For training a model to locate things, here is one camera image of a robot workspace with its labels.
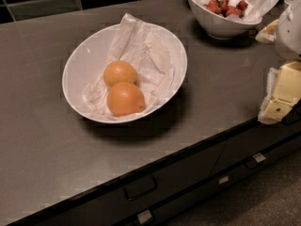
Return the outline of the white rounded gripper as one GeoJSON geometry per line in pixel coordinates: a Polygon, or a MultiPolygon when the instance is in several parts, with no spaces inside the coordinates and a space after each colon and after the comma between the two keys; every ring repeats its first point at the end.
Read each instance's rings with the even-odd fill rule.
{"type": "MultiPolygon", "coordinates": [[[[301,60],[301,0],[293,0],[278,19],[275,48],[287,60],[301,60]]],[[[287,62],[267,74],[266,96],[258,121],[274,124],[286,117],[301,100],[301,62],[287,62]]]]}

